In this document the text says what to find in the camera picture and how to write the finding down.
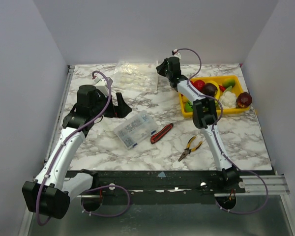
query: red pepper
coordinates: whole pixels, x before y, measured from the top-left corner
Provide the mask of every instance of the red pepper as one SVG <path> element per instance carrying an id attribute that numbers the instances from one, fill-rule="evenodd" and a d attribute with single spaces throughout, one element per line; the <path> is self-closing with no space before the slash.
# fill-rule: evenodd
<path id="1" fill-rule="evenodd" d="M 223 86 L 221 86 L 221 85 L 218 85 L 219 87 L 220 87 L 220 90 L 222 91 L 222 92 L 224 92 L 225 91 L 225 87 L 223 87 Z"/>

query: white wall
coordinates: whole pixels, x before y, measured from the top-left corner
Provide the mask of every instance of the white wall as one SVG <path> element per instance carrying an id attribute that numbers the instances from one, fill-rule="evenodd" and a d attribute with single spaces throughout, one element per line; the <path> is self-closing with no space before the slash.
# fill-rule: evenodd
<path id="1" fill-rule="evenodd" d="M 280 0 L 244 65 L 266 146 L 295 207 L 295 0 Z"/>
<path id="2" fill-rule="evenodd" d="M 247 57 L 277 0 L 34 0 L 68 64 L 163 60 L 190 47 L 205 63 Z M 196 62 L 191 54 L 183 62 Z"/>
<path id="3" fill-rule="evenodd" d="M 67 74 L 32 0 L 0 0 L 0 235 L 17 235 L 24 181 L 42 167 Z"/>

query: pliers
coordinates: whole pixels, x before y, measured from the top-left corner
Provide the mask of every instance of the pliers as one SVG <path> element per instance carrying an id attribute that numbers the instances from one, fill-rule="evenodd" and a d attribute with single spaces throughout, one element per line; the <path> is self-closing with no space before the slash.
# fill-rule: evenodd
<path id="1" fill-rule="evenodd" d="M 190 154 L 192 151 L 195 151 L 197 150 L 201 144 L 202 144 L 202 141 L 200 141 L 198 143 L 197 146 L 195 146 L 194 148 L 190 149 L 190 145 L 192 143 L 192 141 L 196 138 L 196 136 L 193 136 L 187 143 L 187 148 L 185 149 L 185 151 L 182 153 L 182 155 L 180 156 L 180 158 L 178 159 L 178 161 L 181 161 L 182 159 L 184 159 L 188 154 Z"/>

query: cable connector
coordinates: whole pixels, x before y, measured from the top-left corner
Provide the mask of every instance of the cable connector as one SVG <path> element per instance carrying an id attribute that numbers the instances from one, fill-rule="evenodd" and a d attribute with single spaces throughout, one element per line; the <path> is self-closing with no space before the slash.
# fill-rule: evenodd
<path id="1" fill-rule="evenodd" d="M 178 52 L 177 49 L 172 50 L 172 55 L 175 55 Z"/>

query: white cauliflower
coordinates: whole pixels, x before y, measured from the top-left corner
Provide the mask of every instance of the white cauliflower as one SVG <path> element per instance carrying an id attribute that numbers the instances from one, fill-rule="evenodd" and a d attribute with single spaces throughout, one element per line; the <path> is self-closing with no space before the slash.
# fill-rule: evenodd
<path id="1" fill-rule="evenodd" d="M 231 109 L 236 107 L 236 95 L 232 92 L 226 91 L 220 97 L 223 109 Z"/>

